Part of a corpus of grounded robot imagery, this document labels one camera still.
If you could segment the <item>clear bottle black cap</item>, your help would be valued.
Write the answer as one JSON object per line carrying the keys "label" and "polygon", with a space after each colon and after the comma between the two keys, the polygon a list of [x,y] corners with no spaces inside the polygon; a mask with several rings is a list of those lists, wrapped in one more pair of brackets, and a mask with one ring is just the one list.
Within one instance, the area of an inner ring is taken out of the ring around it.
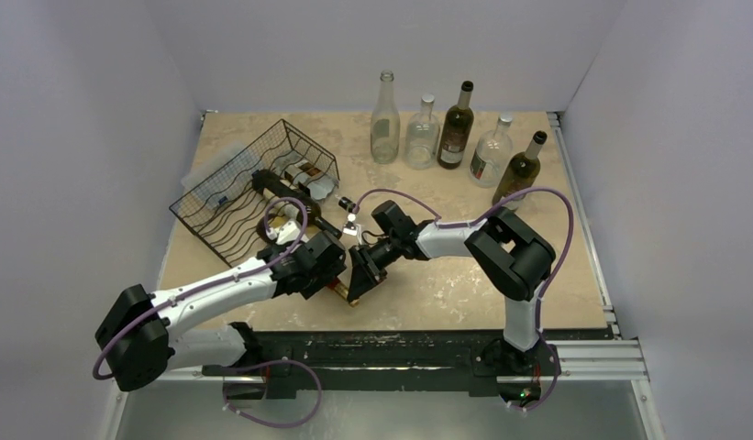
{"label": "clear bottle black cap", "polygon": [[282,172],[283,177],[317,202],[333,199],[348,213],[354,210],[354,202],[339,191],[339,181],[320,170],[312,162],[301,159],[288,163]]}

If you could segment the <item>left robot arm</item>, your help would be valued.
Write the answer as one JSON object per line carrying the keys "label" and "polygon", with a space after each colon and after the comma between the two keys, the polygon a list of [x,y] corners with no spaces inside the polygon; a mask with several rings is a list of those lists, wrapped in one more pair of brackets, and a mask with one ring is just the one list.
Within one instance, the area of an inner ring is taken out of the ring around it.
{"label": "left robot arm", "polygon": [[345,268],[345,247],[320,232],[305,242],[270,245],[232,269],[186,286],[155,292],[130,286],[95,332],[101,352],[93,376],[115,380],[122,391],[143,388],[169,369],[189,366],[180,342],[199,324],[284,294],[308,299]]}

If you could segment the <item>tall clear bottle no cap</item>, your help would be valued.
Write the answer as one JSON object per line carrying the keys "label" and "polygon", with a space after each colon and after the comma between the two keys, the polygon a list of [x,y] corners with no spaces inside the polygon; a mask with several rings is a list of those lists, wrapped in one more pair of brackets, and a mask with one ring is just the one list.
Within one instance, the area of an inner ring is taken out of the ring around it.
{"label": "tall clear bottle no cap", "polygon": [[384,70],[380,74],[380,90],[371,114],[371,156],[377,164],[389,164],[399,152],[400,116],[394,101],[394,74]]}

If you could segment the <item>dark bottle grey foil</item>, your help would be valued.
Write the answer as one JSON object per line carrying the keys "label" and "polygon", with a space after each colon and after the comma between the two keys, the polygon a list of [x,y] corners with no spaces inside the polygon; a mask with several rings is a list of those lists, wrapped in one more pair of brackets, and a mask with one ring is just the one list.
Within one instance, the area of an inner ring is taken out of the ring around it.
{"label": "dark bottle grey foil", "polygon": [[521,152],[517,152],[509,160],[502,179],[498,183],[493,194],[492,205],[500,202],[503,198],[529,188],[535,182],[540,169],[541,162],[538,155],[548,139],[545,131],[537,131],[528,147]]}

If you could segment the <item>red wine bottle gold foil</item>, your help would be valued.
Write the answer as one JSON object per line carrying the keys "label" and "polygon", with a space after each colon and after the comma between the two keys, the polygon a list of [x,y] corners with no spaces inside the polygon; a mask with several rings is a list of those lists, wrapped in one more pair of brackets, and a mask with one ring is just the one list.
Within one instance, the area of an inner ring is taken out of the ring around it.
{"label": "red wine bottle gold foil", "polygon": [[333,291],[334,293],[336,293],[341,299],[343,299],[350,307],[356,307],[356,306],[359,305],[359,300],[358,299],[354,299],[354,300],[350,300],[349,299],[349,288],[342,281],[335,280],[335,281],[329,283],[327,285],[327,287],[331,291]]}

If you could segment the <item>clear round bottle silver cap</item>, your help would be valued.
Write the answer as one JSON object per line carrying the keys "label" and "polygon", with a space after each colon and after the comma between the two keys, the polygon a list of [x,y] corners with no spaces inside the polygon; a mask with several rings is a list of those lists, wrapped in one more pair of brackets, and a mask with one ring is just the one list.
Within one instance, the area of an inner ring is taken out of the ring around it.
{"label": "clear round bottle silver cap", "polygon": [[440,123],[433,113],[434,104],[435,96],[425,93],[419,111],[407,123],[404,160],[414,170],[427,169],[436,159]]}

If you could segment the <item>dark green bottle silver foil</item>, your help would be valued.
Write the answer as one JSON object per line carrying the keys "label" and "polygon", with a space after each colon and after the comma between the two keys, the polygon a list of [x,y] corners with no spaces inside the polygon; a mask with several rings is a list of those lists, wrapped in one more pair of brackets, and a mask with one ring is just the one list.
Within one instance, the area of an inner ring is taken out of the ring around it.
{"label": "dark green bottle silver foil", "polygon": [[462,162],[475,119],[470,108],[473,90],[474,83],[464,81],[458,102],[445,115],[437,152],[437,163],[441,168],[453,170]]}

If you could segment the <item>dark bottle black cap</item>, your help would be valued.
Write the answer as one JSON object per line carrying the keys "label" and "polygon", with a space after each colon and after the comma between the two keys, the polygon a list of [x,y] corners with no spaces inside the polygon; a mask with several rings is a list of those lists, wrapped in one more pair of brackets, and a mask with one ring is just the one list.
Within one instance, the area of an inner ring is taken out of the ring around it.
{"label": "dark bottle black cap", "polygon": [[302,190],[293,187],[272,170],[263,169],[253,172],[251,184],[252,189],[269,203],[285,197],[297,199],[304,205],[309,225],[327,231],[336,238],[342,237],[342,231],[324,218],[322,208],[317,201]]}

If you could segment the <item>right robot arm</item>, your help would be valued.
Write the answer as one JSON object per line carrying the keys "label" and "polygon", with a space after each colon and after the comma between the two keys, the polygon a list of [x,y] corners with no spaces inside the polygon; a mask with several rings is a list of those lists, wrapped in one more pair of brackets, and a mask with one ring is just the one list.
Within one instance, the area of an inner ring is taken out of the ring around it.
{"label": "right robot arm", "polygon": [[555,249],[545,238],[503,207],[459,224],[416,223],[394,201],[380,204],[371,216],[383,235],[373,244],[350,248],[350,300],[384,282],[388,266],[398,259],[473,258],[504,296],[504,365],[523,373],[537,363],[543,338],[539,303],[559,268]]}

